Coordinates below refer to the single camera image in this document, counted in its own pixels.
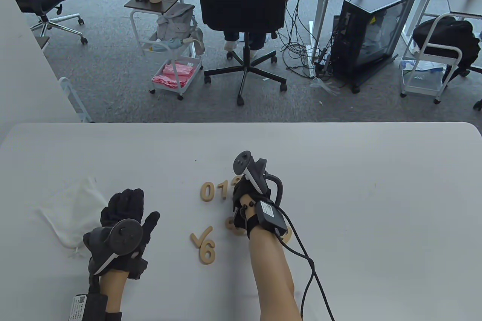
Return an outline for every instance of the white wall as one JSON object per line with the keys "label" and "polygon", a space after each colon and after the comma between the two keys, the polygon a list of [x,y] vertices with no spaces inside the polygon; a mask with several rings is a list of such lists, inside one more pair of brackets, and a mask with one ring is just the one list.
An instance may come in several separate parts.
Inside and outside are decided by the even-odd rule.
{"label": "white wall", "polygon": [[79,122],[15,0],[0,9],[0,142],[17,123]]}

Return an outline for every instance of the forearm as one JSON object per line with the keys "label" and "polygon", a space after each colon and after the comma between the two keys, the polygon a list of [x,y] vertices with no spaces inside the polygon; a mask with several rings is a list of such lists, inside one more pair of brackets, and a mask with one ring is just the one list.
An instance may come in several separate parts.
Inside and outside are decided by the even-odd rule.
{"label": "forearm", "polygon": [[129,276],[128,272],[112,269],[100,278],[100,293],[108,297],[105,312],[121,311],[122,294],[127,276]]}
{"label": "forearm", "polygon": [[[246,216],[254,209],[246,209]],[[249,249],[251,266],[258,287],[261,321],[301,321],[294,300],[291,271],[279,240],[271,232],[256,226],[251,230]]]}

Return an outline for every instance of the wooden number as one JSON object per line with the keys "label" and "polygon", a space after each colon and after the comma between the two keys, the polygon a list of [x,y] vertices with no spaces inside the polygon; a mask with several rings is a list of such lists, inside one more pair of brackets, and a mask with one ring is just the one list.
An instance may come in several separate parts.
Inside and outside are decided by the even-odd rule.
{"label": "wooden number", "polygon": [[[209,194],[206,195],[206,188],[209,187]],[[214,198],[214,184],[212,184],[211,182],[206,182],[203,184],[203,186],[201,187],[201,199],[203,199],[203,201],[205,202],[210,202],[212,201],[212,199]]]}
{"label": "wooden number", "polygon": [[216,259],[216,252],[214,251],[214,247],[216,247],[216,244],[213,240],[205,240],[201,245],[201,248],[199,250],[199,256],[201,257],[201,261],[205,265],[212,264],[212,262],[214,262],[214,260]]}
{"label": "wooden number", "polygon": [[217,187],[223,189],[222,196],[223,196],[223,199],[226,199],[226,197],[227,197],[227,180],[225,180],[223,183],[219,183],[217,185]]}
{"label": "wooden number", "polygon": [[194,233],[191,233],[191,240],[196,245],[196,248],[199,248],[199,256],[201,258],[201,262],[205,265],[210,265],[216,259],[216,252],[214,251],[214,247],[216,244],[213,240],[207,240],[206,237],[212,232],[212,226],[206,228],[203,234],[198,239]]}
{"label": "wooden number", "polygon": [[203,245],[203,241],[204,239],[207,237],[207,235],[209,235],[210,233],[212,232],[212,226],[209,226],[208,228],[206,228],[203,232],[203,234],[201,235],[201,237],[198,239],[196,237],[196,235],[194,233],[191,233],[191,240],[194,242],[194,244],[196,245],[196,248],[201,248],[201,246]]}
{"label": "wooden number", "polygon": [[235,186],[236,183],[238,183],[241,180],[241,178],[243,178],[242,175],[236,175],[236,177],[234,177],[233,180],[231,181],[231,185]]}
{"label": "wooden number", "polygon": [[286,232],[286,235],[282,236],[282,240],[284,243],[288,244],[288,242],[290,241],[291,239],[291,236],[293,235],[293,231],[291,230],[291,228],[288,226],[288,232]]}
{"label": "wooden number", "polygon": [[234,218],[233,217],[228,217],[226,218],[226,221],[224,222],[224,225],[226,228],[230,231],[232,231],[236,236],[242,236],[246,233],[245,230],[242,228],[236,228],[233,224]]}

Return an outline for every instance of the black bag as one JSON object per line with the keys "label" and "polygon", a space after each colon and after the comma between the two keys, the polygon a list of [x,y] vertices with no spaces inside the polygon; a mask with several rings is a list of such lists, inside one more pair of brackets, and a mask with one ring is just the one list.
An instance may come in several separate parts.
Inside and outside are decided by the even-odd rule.
{"label": "black bag", "polygon": [[[422,22],[413,31],[413,40],[420,49],[422,49],[434,21],[435,19]],[[458,47],[462,51],[462,60],[458,66],[463,69],[472,65],[479,56],[479,39],[474,36],[472,24],[467,20],[456,20],[453,16],[447,16],[438,22],[430,37],[430,43]],[[436,49],[429,46],[425,49],[425,54],[446,58],[457,58],[458,56],[453,50]]]}

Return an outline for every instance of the black pants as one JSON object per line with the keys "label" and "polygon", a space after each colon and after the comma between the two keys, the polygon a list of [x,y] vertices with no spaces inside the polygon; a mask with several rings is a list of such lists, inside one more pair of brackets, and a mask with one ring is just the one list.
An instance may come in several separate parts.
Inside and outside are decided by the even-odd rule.
{"label": "black pants", "polygon": [[[239,32],[224,32],[224,39],[226,41],[237,41],[239,40]],[[249,33],[249,49],[260,50],[265,45],[266,33]]]}

